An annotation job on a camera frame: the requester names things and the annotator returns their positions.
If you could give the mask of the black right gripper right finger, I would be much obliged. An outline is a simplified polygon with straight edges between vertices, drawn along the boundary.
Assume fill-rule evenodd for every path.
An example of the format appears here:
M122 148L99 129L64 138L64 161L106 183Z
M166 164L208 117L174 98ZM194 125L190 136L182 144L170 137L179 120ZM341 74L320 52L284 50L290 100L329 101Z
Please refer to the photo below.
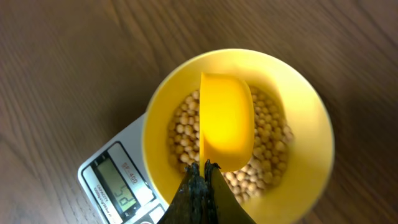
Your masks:
M220 172L217 163L205 163L206 213L208 223L253 224L255 221L240 206Z

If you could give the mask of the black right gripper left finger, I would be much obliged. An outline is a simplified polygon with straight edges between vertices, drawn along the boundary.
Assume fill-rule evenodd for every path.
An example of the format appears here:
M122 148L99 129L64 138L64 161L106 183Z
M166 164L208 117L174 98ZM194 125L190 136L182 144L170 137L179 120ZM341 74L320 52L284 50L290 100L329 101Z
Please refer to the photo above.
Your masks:
M185 168L185 176L168 209L158 224L200 224L203 218L202 201L205 198L205 180L199 165Z

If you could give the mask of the yellow measuring scoop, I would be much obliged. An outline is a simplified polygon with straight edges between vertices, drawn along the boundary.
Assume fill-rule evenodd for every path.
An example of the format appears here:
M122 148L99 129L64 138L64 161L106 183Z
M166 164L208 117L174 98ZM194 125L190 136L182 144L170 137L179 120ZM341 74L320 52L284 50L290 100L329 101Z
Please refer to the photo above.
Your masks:
M223 171L244 167L254 145L254 106L248 84L236 75L202 73L200 80L200 175L205 163Z

